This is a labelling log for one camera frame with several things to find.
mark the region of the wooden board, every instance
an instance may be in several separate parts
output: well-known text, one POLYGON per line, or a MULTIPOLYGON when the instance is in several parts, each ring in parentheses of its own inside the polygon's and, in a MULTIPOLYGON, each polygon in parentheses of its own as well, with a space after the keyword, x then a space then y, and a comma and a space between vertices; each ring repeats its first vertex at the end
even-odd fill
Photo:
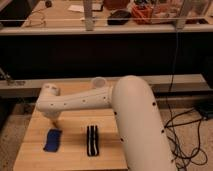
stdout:
MULTIPOLYGON (((88 90, 88 82, 57 83, 61 94, 88 90)), ((111 109, 62 112, 58 126, 63 130, 56 153, 43 151, 46 135, 53 125, 34 111, 18 153, 14 171, 127 170, 114 113, 111 109), (100 155, 86 153, 86 126, 96 124, 100 134, 100 155)))

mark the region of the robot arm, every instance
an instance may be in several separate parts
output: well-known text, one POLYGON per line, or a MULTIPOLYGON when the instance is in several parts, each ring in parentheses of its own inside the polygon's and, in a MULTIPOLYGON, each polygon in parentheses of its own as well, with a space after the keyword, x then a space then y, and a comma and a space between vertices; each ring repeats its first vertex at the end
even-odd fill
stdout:
POLYGON ((60 89, 54 84, 45 84, 38 98, 36 108, 52 120, 56 120, 62 111, 109 108, 112 87, 103 87, 89 91, 60 96, 60 89))
POLYGON ((67 96, 46 84, 36 107, 50 119, 57 119, 63 110, 112 107, 131 171, 177 170, 152 90, 138 77, 123 77, 114 87, 67 96))

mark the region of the black cable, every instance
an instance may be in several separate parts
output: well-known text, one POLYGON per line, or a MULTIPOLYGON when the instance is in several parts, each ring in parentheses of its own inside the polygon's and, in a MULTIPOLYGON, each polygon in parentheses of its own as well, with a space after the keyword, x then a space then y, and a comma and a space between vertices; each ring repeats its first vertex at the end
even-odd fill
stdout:
POLYGON ((188 113, 191 113, 191 112, 193 112, 193 111, 195 111, 194 108, 193 108, 193 109, 190 109, 190 110, 187 110, 187 111, 184 111, 184 112, 181 112, 181 113, 179 113, 179 114, 176 114, 172 119, 170 119, 170 120, 167 121, 167 123, 165 124, 164 127, 167 127, 167 126, 169 125, 169 123, 170 123, 172 120, 174 120, 175 118, 177 118, 177 117, 179 117, 179 116, 182 116, 182 115, 185 115, 185 114, 188 114, 188 113))
MULTIPOLYGON (((171 93, 172 86, 173 86, 173 83, 174 83, 176 62, 177 62, 177 56, 178 56, 178 48, 179 48, 179 38, 178 38, 178 32, 176 30, 176 49, 175 49, 175 54, 174 54, 173 63, 172 63, 172 78, 171 78, 171 83, 169 85, 168 94, 171 93)), ((188 167, 188 165, 190 163, 193 163, 195 165, 204 165, 204 164, 206 164, 208 162, 208 157, 207 157, 205 151, 203 149, 201 149, 201 140, 200 140, 200 125, 201 125, 201 122, 202 122, 203 118, 200 118, 200 119, 197 119, 197 120, 194 120, 194 121, 185 122, 185 123, 174 124, 174 119, 175 118, 177 118, 179 116, 182 116, 184 114, 188 114, 188 113, 194 111, 194 109, 190 109, 188 111, 179 113, 176 116, 173 116, 173 111, 172 111, 171 106, 169 104, 168 97, 166 97, 166 103, 167 103, 168 109, 170 111, 171 118, 165 124, 165 128, 167 130, 169 130, 172 133, 172 136, 173 136, 173 138, 168 137, 168 139, 174 145, 174 150, 172 150, 172 153, 174 155, 174 159, 172 161, 176 161, 177 169, 181 170, 181 171, 183 171, 183 170, 187 171, 187 167, 188 167), (192 124, 192 123, 196 123, 196 122, 199 122, 198 123, 198 127, 197 127, 198 146, 196 148, 193 148, 193 150, 192 150, 190 155, 186 155, 183 152, 182 148, 181 148, 179 137, 176 134, 175 127, 188 125, 188 124, 192 124), (202 163, 197 163, 197 162, 193 161, 193 158, 195 158, 199 154, 199 152, 202 152, 202 154, 205 156, 205 160, 202 163)))
MULTIPOLYGON (((193 163, 195 165, 198 165, 198 166, 201 166, 201 165, 205 165, 207 162, 208 162, 208 156, 207 154, 205 153, 205 151, 203 149, 201 149, 201 140, 200 140, 200 125, 201 125, 201 122, 203 121, 203 118, 202 120, 199 121, 199 124, 198 124, 198 127, 197 127, 197 134, 198 134, 198 147, 194 148, 191 152, 191 154, 189 156, 187 156, 181 149, 180 147, 178 146, 180 152, 181 152, 181 156, 176 154, 175 151, 172 151, 173 155, 176 156, 177 158, 179 159, 182 159, 182 160, 185 160, 187 163, 185 164, 184 167, 187 167, 190 163, 193 163), (195 158, 199 152, 202 152, 204 157, 205 157, 205 160, 201 163, 197 163, 195 161, 193 161, 192 159, 195 158)), ((175 142, 171 137, 168 137, 168 139, 176 146, 177 145, 177 142, 175 142)), ((179 163, 177 163, 177 167, 178 169, 183 169, 184 167, 181 166, 179 163)))
MULTIPOLYGON (((179 38, 178 38, 178 31, 176 31, 176 48, 175 48, 175 54, 174 54, 174 58, 173 58, 173 61, 172 61, 172 79, 171 79, 171 83, 169 85, 169 90, 168 90, 168 94, 171 93, 172 91, 172 86, 173 86, 173 82, 174 82, 174 75, 175 75, 175 68, 176 68, 176 62, 177 62, 177 56, 178 56, 178 49, 179 49, 179 38)), ((170 117, 171 117, 171 124, 174 125, 173 123, 173 112, 172 112, 172 109, 171 109, 171 106, 168 102, 168 97, 166 97, 166 103, 167 103, 167 106, 169 108, 169 111, 170 111, 170 117)), ((174 135, 174 138, 175 138, 175 147, 174 147, 174 151, 177 153, 177 154, 180 154, 182 155, 181 153, 181 149, 180 149, 180 142, 179 142, 179 138, 175 132, 175 128, 174 127, 171 127, 171 131, 174 135)), ((182 159, 182 162, 183 162, 183 168, 187 171, 186 167, 185 167, 185 161, 182 159)))
POLYGON ((194 121, 190 121, 190 122, 184 122, 184 123, 180 123, 180 124, 174 124, 174 125, 167 125, 165 128, 171 128, 171 127, 177 127, 177 126, 183 126, 183 125, 188 125, 188 124, 192 124, 192 123, 196 123, 203 120, 203 118, 200 119, 196 119, 194 121))

